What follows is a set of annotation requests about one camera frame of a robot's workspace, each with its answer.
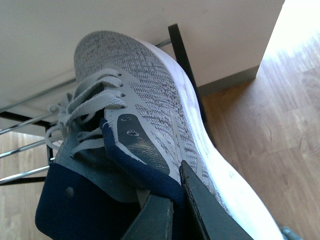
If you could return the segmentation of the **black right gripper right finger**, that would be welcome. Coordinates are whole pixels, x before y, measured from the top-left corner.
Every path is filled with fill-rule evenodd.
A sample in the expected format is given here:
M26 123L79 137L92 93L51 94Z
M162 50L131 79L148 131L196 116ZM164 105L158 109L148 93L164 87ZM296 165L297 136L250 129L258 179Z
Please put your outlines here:
M186 198L187 240L251 240L252 237L223 209L184 160L179 168Z

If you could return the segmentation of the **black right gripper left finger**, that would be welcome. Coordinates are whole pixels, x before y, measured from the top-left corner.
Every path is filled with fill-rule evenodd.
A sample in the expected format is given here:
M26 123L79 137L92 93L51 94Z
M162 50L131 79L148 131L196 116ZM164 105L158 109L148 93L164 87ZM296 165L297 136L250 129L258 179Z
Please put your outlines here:
M142 210L121 237L123 240L170 240L173 230L173 203L150 194Z

